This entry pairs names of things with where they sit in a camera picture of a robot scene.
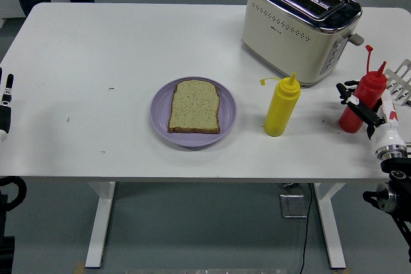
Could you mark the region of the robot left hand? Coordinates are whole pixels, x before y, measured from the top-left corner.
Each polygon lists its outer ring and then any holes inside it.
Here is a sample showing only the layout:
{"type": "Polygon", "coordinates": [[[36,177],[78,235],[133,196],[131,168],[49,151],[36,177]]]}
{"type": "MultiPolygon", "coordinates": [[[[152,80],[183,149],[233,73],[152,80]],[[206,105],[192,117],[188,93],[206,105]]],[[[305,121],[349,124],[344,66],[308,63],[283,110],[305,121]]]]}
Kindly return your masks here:
{"type": "Polygon", "coordinates": [[[7,139],[12,122],[10,103],[12,101],[13,80],[14,75],[9,74],[6,79],[3,95],[1,96],[1,144],[7,139]]]}

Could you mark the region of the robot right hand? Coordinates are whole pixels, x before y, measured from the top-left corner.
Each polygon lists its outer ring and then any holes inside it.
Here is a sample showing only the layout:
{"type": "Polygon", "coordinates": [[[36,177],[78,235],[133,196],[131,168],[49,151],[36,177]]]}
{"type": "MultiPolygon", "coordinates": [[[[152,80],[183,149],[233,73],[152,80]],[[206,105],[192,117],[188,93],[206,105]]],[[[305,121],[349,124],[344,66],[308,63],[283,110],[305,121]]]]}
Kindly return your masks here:
{"type": "Polygon", "coordinates": [[[399,122],[391,94],[384,90],[374,108],[368,107],[353,91],[338,83],[341,104],[367,124],[367,136],[372,141],[374,153],[380,160],[406,158],[407,144],[398,132],[399,122]]]}

